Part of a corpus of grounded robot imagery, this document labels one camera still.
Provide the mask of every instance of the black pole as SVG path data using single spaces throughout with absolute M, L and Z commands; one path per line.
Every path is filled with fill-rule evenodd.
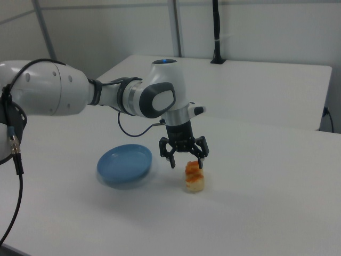
M 218 0 L 212 0 L 213 5 L 213 25 L 214 25 L 214 57 L 211 63 L 222 64 L 225 62 L 220 55 L 220 17 L 218 9 Z

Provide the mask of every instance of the cable connector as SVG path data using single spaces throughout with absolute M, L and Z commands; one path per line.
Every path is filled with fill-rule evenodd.
M 9 136 L 10 146 L 11 146 L 11 154 L 13 157 L 15 170 L 17 175 L 23 174 L 23 167 L 21 161 L 21 153 L 20 153 L 20 142 L 18 137 L 15 135 L 14 127 L 8 126 L 7 127 L 7 135 Z
M 329 109 L 327 107 L 324 107 L 322 117 L 325 117 L 326 115 L 329 115 L 329 114 L 330 114 Z
M 7 133 L 10 139 L 11 154 L 14 155 L 20 153 L 20 143 L 18 137 L 15 135 L 14 127 L 8 126 Z

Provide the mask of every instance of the power cord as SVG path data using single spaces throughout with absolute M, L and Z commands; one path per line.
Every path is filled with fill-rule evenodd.
M 10 233 L 10 231 L 14 225 L 14 222 L 17 218 L 19 208 L 20 208 L 20 204 L 21 204 L 21 199 L 22 199 L 22 191 L 23 191 L 23 181 L 22 181 L 23 167 L 22 167 L 21 153 L 20 153 L 20 142 L 19 142 L 17 136 L 15 135 L 14 126 L 12 126 L 12 122 L 11 122 L 11 118 L 9 116 L 9 110 L 8 110 L 8 105 L 12 103 L 11 90 L 14 87 L 14 84 L 18 80 L 19 76 L 22 73 L 24 73 L 25 70 L 28 69 L 30 66 L 32 66 L 36 63 L 39 63 L 39 62 L 52 62 L 52 63 L 58 63 L 61 65 L 65 65 L 64 63 L 62 63 L 60 61 L 51 60 L 51 59 L 37 59 L 37 60 L 31 61 L 31 62 L 27 63 L 25 66 L 23 66 L 19 70 L 19 72 L 15 75 L 12 82 L 10 84 L 8 84 L 7 86 L 3 87 L 3 89 L 2 89 L 3 92 L 1 95 L 1 100 L 2 100 L 2 104 L 4 106 L 4 114 L 5 114 L 5 118 L 6 118 L 6 122 L 7 122 L 7 135 L 9 136 L 9 140 L 10 140 L 11 154 L 12 154 L 12 158 L 14 161 L 15 170 L 17 172 L 17 175 L 19 176 L 19 196 L 18 196 L 17 206 L 15 207 L 15 211 L 14 211 L 14 215 L 12 217 L 11 223 L 8 226 L 5 234 L 3 235 L 3 237 L 0 240 L 0 247 L 2 246 L 5 239 L 7 238 L 8 234 Z
M 125 135 L 127 135 L 127 136 L 129 136 L 129 137 L 133 137 L 133 138 L 137 138 L 137 137 L 140 137 L 140 136 L 144 135 L 146 132 L 148 132 L 148 131 L 149 131 L 152 127 L 154 127 L 154 126 L 165 125 L 165 121 L 164 121 L 163 119 L 161 119 L 161 120 L 160 120 L 160 123 L 155 123 L 155 124 L 150 125 L 144 132 L 142 132 L 142 133 L 140 133 L 140 134 L 138 134 L 138 135 L 131 135 L 131 134 L 127 133 L 127 132 L 123 129 L 123 127 L 122 127 L 122 125 L 121 125 L 121 121 L 120 121 L 120 116 L 121 116 L 121 111 L 118 111 L 118 115 L 117 115 L 117 123 L 118 123 L 118 126 L 120 127 L 121 131 L 124 132 Z
M 329 118 L 330 118 L 331 132 L 334 133 L 334 124 L 333 124 L 333 121 L 332 121 L 332 118 L 331 118 L 331 114 L 330 114 L 330 112 L 329 112 L 329 109 L 328 109 L 327 107 L 324 107 L 324 108 L 323 108 L 322 117 L 325 117 L 326 115 L 328 115 Z
M 2 246 L 4 241 L 6 240 L 7 236 L 9 235 L 9 233 L 10 233 L 12 227 L 13 227 L 13 224 L 15 222 L 15 219 L 17 218 L 17 215 L 18 215 L 18 212 L 19 212 L 19 208 L 20 208 L 20 204 L 21 204 L 22 189 L 23 189 L 22 174 L 19 174 L 19 196 L 18 196 L 17 206 L 15 208 L 14 215 L 12 217 L 11 223 L 10 223 L 9 227 L 7 228 L 4 236 L 0 240 L 0 247 Z

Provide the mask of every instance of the black cable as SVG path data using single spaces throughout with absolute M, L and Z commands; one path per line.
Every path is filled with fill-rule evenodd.
M 328 111 L 328 115 L 329 115 L 330 122 L 331 122 L 331 132 L 334 133 L 334 124 L 333 124 L 333 122 L 332 122 L 331 114 L 330 114 L 329 111 Z
M 47 61 L 47 62 L 52 62 L 52 63 L 57 63 L 57 64 L 61 64 L 61 65 L 64 65 L 66 66 L 65 63 L 63 62 L 60 62 L 60 61 L 57 61 L 57 60 L 51 60 L 51 59 L 37 59 L 37 60 L 33 60 L 29 63 L 27 63 L 25 66 L 23 66 L 20 71 L 15 75 L 15 77 L 13 78 L 12 82 L 9 84 L 9 92 L 11 92 L 13 86 L 14 86 L 14 83 L 18 80 L 19 76 L 25 72 L 26 69 L 28 69 L 30 66 L 36 64 L 36 63 L 39 63 L 39 62 L 43 62 L 43 61 Z
M 327 107 L 324 107 L 322 117 L 325 117 L 326 115 L 329 115 L 330 122 L 331 122 L 331 132 L 334 133 L 334 123 L 332 121 L 331 114 L 329 112 L 329 109 Z
M 17 218 L 17 215 L 18 215 L 18 212 L 19 212 L 19 208 L 20 208 L 20 204 L 21 204 L 22 190 L 23 190 L 22 174 L 19 174 L 19 196 L 18 196 L 17 206 L 15 208 L 14 215 L 12 217 L 11 223 L 10 223 L 9 227 L 7 228 L 4 236 L 0 240 L 0 247 L 2 246 L 2 244 L 5 241 L 5 239 L 7 238 L 8 234 L 10 233 L 10 231 L 11 231 L 11 229 L 13 227 L 13 224 L 15 222 L 15 219 Z
M 39 62 L 52 62 L 52 63 L 57 63 L 57 64 L 65 65 L 63 62 L 60 62 L 60 61 L 57 61 L 57 60 L 51 60 L 51 59 L 37 59 L 37 60 L 31 61 L 31 62 L 27 63 L 25 66 L 23 66 L 19 70 L 19 72 L 15 75 L 15 77 L 13 78 L 13 80 L 12 80 L 12 82 L 10 84 L 8 84 L 7 86 L 3 87 L 3 92 L 2 92 L 1 98 L 2 98 L 2 102 L 3 102 L 3 106 L 4 106 L 4 114 L 5 114 L 5 118 L 6 118 L 6 122 L 7 122 L 7 127 L 12 126 L 12 122 L 11 122 L 11 119 L 10 119 L 10 116 L 9 116 L 9 110 L 8 110 L 8 104 L 12 103 L 11 90 L 14 87 L 14 84 L 18 80 L 20 75 L 22 73 L 24 73 L 25 70 L 28 69 L 30 66 L 32 66 L 32 65 L 34 65 L 36 63 L 39 63 Z M 20 107 L 18 107 L 18 109 L 21 110 L 24 118 L 26 119 L 27 117 L 26 117 L 25 112 Z M 17 171 L 17 175 L 19 176 L 19 197 L 18 197 L 17 206 L 15 208 L 14 215 L 12 217 L 11 223 L 10 223 L 9 227 L 7 228 L 4 236 L 0 240 L 0 247 L 4 243 L 5 239 L 7 238 L 8 234 L 10 233 L 10 231 L 11 231 L 13 225 L 14 225 L 14 222 L 15 222 L 15 220 L 17 218 L 17 215 L 18 215 L 18 212 L 19 212 L 19 208 L 20 208 L 20 204 L 21 204 L 21 198 L 22 198 L 23 167 L 22 167 L 20 151 L 18 153 L 12 154 L 12 157 L 13 157 L 13 160 L 14 160 L 15 170 Z
M 125 134 L 125 135 L 128 135 L 129 137 L 134 137 L 134 138 L 140 137 L 140 136 L 144 135 L 146 132 L 148 132 L 149 129 L 151 129 L 153 126 L 164 125 L 163 123 L 152 124 L 152 125 L 150 125 L 144 132 L 142 132 L 142 133 L 140 133 L 140 134 L 138 134 L 138 135 L 131 135 L 131 134 L 127 133 L 127 132 L 123 129 L 123 127 L 122 127 L 122 125 L 121 125 L 121 121 L 120 121 L 120 116 L 121 116 L 121 111 L 119 111 L 119 112 L 118 112 L 118 115 L 117 115 L 118 126 L 119 126 L 120 129 L 124 132 L 124 134 Z

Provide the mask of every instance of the orange food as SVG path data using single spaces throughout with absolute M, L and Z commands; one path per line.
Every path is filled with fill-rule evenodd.
M 185 170 L 186 187 L 189 191 L 201 191 L 204 189 L 204 175 L 197 161 L 188 162 Z

